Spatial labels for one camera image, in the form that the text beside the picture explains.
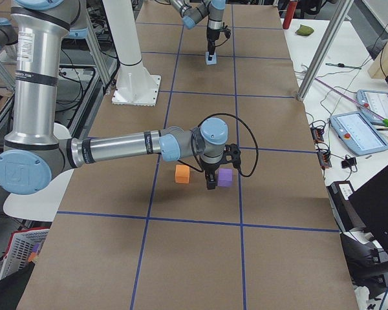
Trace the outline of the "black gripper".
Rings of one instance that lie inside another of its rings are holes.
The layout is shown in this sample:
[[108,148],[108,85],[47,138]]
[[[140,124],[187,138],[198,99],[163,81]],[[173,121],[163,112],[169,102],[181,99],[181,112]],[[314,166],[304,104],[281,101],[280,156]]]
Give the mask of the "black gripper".
[[220,32],[219,29],[207,28],[206,30],[206,37],[208,40],[208,60],[212,60],[215,56],[215,42],[219,39]]
[[207,190],[213,190],[217,186],[216,171],[220,167],[219,163],[206,163],[202,161],[202,170],[205,173]]

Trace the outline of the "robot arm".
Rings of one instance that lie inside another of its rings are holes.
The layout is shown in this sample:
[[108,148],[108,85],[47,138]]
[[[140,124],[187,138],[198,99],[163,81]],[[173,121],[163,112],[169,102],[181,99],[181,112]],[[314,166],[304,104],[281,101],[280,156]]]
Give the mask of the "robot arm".
[[217,63],[216,41],[220,33],[224,33],[226,39],[231,36],[231,30],[224,24],[223,15],[226,7],[225,1],[201,1],[198,6],[191,6],[187,1],[170,0],[169,4],[179,13],[182,22],[187,29],[192,29],[206,17],[208,18],[206,39],[207,52],[206,64],[214,65]]
[[[216,62],[215,42],[223,30],[225,1],[202,1],[192,7],[169,1],[184,26],[208,18],[206,63]],[[160,76],[145,68],[131,1],[103,1],[117,52],[119,70],[114,104],[154,106]],[[54,116],[62,40],[87,34],[85,1],[12,1],[11,15],[19,26],[15,71],[14,122],[0,155],[0,186],[14,194],[35,194],[62,172],[84,164],[147,154],[164,161],[197,155],[206,187],[216,187],[215,171],[228,152],[227,124],[207,117],[191,130],[178,127],[148,130],[116,138],[61,139],[54,135]]]

